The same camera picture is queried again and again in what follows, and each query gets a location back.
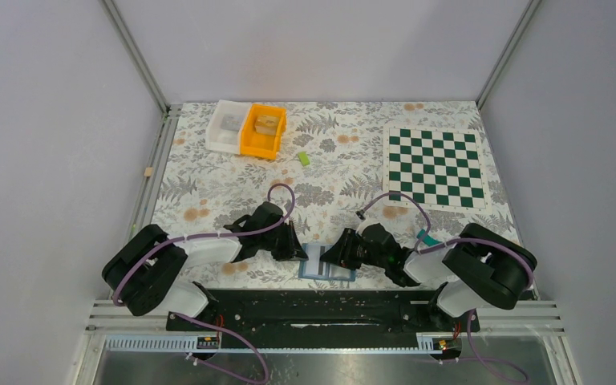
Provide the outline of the blue card holder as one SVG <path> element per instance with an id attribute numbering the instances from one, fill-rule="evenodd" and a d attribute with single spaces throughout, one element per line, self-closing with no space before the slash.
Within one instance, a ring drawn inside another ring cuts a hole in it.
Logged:
<path id="1" fill-rule="evenodd" d="M 299 263 L 299 278 L 318 281 L 355 281 L 356 272 L 354 270 L 346 269 L 320 260 L 320 257 L 331 248 L 331 245 L 304 243 L 302 248 L 308 259 L 305 261 L 300 261 Z"/>

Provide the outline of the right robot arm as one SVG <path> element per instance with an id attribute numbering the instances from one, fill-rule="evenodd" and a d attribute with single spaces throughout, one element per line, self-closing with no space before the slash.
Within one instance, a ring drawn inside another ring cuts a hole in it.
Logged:
<path id="1" fill-rule="evenodd" d="M 537 268 L 527 249 L 476 223 L 456 238 L 414 250 L 401 246 L 382 224 L 364 221 L 357 229 L 345 229 L 320 260 L 348 270 L 378 267 L 400 287 L 436 283 L 428 320 L 438 330 L 450 329 L 470 310 L 513 309 L 533 284 Z"/>

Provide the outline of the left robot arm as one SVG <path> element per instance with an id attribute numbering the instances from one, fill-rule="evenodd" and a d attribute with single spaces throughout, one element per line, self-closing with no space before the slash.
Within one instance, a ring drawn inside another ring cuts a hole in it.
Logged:
<path id="1" fill-rule="evenodd" d="M 210 236 L 170 238 L 160 226 L 147 225 L 104 266 L 101 277 L 132 315 L 172 310 L 205 330 L 215 323 L 217 309 L 201 285 L 178 282 L 180 272 L 196 265 L 238 263 L 260 250 L 276 261 L 307 259 L 293 222 L 270 202 Z"/>

